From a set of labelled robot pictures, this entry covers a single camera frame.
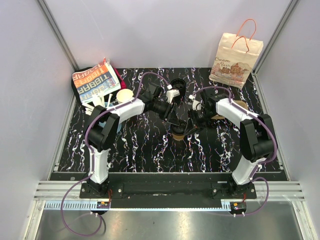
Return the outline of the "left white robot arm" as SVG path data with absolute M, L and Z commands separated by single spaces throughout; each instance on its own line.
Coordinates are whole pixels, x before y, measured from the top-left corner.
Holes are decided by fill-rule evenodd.
M 92 110 L 86 127 L 85 143 L 90 154 L 88 180 L 93 182 L 90 192 L 95 197 L 103 198 L 108 193 L 108 186 L 104 183 L 109 173 L 108 154 L 122 122 L 152 111 L 165 122 L 174 126 L 180 124 L 174 103 L 174 98 L 180 95 L 180 91 L 169 85 L 164 100 L 160 98 L 161 93 L 162 88 L 151 83 L 147 90 L 125 100 L 124 103 L 110 108 L 98 105 Z

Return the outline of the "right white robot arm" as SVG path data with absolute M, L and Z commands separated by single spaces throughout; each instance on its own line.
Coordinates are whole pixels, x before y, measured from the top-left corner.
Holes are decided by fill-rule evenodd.
M 232 99 L 232 94 L 215 94 L 213 87 L 203 87 L 189 95 L 188 121 L 184 135 L 203 130 L 213 117 L 227 119 L 239 130 L 241 159 L 232 172 L 232 182 L 227 185 L 228 195 L 239 198 L 245 186 L 253 180 L 258 167 L 272 162 L 277 156 L 278 145 L 274 126 L 268 114 L 257 114 L 245 109 Z

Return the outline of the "black coffee cup lid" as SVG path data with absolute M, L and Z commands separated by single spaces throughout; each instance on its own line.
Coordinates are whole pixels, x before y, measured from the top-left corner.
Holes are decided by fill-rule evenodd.
M 173 135 L 176 136 L 184 136 L 185 134 L 185 129 L 186 129 L 186 124 L 182 122 L 180 125 L 174 125 L 172 124 L 170 126 L 171 132 Z

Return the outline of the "stack of paper coffee cups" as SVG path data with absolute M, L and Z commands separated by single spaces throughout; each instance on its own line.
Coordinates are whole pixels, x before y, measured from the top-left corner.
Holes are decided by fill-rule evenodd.
M 126 103 L 129 100 L 131 100 L 134 96 L 134 93 L 130 89 L 121 89 L 117 94 L 116 94 L 116 100 L 119 104 Z

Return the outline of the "beige paper takeout bag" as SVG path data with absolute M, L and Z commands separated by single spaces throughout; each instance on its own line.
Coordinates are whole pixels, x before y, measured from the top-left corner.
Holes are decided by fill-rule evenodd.
M 222 34 L 209 75 L 211 81 L 239 89 L 245 85 L 263 50 L 264 42 L 254 39 L 256 28 L 249 37 L 241 35 L 241 30 L 236 34 Z

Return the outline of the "single brown paper cup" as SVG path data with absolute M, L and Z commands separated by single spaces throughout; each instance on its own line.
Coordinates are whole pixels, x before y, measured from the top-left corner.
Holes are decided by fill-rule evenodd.
M 184 139 L 185 135 L 184 134 L 172 134 L 172 137 L 176 140 L 176 141 L 181 141 Z

